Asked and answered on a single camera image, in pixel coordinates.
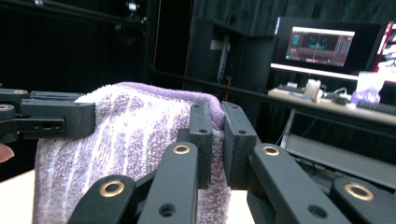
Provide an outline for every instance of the terry cloth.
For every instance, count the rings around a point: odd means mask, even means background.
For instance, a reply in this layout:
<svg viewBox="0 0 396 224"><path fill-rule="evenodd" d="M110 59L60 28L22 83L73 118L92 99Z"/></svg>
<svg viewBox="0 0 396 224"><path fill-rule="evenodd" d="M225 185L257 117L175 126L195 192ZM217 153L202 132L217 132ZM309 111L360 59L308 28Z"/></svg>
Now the terry cloth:
<svg viewBox="0 0 396 224"><path fill-rule="evenodd" d="M39 139L34 223L66 223L90 186L108 175L134 181L154 171L177 130L189 128L190 107L208 101L212 119L209 189L198 191L198 223L225 223L230 189L222 165L224 112L209 94L140 83L104 86L77 102L95 102L96 129L81 139Z"/></svg>

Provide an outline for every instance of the purple towel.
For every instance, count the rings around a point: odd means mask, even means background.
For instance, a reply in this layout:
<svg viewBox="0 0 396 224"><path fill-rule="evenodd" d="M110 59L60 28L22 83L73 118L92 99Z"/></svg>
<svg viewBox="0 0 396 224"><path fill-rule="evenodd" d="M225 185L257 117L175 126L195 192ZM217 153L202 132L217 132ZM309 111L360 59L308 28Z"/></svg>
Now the purple towel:
<svg viewBox="0 0 396 224"><path fill-rule="evenodd" d="M214 96L139 83L104 86L78 102L96 103L96 130L82 139L40 139L35 158L34 223L66 223L90 186L107 175L137 180L154 171L190 106L208 101L213 128L212 185L198 192L198 223L225 223L230 189L222 165L224 112Z"/></svg>

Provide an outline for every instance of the keyboard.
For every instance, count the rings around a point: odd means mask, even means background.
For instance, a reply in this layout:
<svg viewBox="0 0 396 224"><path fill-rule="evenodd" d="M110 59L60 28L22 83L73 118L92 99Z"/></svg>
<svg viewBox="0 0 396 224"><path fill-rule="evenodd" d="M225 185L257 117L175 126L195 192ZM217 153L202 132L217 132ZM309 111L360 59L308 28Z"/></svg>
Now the keyboard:
<svg viewBox="0 0 396 224"><path fill-rule="evenodd" d="M292 86L287 86L287 85L279 85L277 86L277 89L282 90L282 91L292 91L300 94L304 94L305 88L300 88L300 87L292 87Z"/></svg>
<svg viewBox="0 0 396 224"><path fill-rule="evenodd" d="M360 100L356 107L396 116L396 105L373 104Z"/></svg>

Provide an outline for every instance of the towel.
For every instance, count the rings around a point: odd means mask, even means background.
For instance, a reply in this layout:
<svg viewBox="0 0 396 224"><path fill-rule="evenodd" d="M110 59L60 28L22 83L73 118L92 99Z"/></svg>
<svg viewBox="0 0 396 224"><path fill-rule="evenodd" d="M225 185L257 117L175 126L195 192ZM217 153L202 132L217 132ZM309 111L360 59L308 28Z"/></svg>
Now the towel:
<svg viewBox="0 0 396 224"><path fill-rule="evenodd" d="M231 191L222 165L224 112L209 94L141 83L104 86L77 102L95 102L95 132L81 139L39 139L34 223L67 223L90 186L108 175L134 181L154 171L177 130L189 128L190 107L208 101L212 120L211 186L198 191L198 223L225 223Z"/></svg>

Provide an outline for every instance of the monitor screen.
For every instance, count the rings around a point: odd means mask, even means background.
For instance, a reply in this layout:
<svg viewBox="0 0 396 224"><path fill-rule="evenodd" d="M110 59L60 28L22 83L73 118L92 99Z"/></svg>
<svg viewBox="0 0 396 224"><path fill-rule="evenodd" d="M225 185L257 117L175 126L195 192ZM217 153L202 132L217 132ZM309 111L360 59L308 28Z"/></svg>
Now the monitor screen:
<svg viewBox="0 0 396 224"><path fill-rule="evenodd" d="M385 24L279 18L271 67L358 79L371 71Z"/></svg>
<svg viewBox="0 0 396 224"><path fill-rule="evenodd" d="M373 70L384 74L388 82L396 82L396 23L390 22L382 36Z"/></svg>

